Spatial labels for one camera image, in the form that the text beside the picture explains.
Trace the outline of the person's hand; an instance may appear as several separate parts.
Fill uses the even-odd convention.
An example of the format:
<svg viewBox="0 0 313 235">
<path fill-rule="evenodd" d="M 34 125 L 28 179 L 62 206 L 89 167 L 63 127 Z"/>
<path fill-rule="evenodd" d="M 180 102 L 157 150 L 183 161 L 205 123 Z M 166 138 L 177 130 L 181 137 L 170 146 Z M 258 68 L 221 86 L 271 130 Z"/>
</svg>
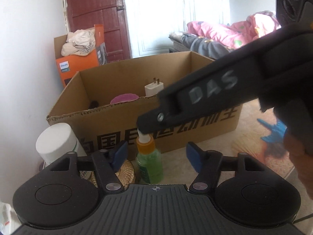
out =
<svg viewBox="0 0 313 235">
<path fill-rule="evenodd" d="M 299 180 L 312 200 L 312 156 L 306 153 L 303 143 L 288 130 L 284 134 L 283 144 L 289 152 L 289 158 L 297 170 Z"/>
</svg>

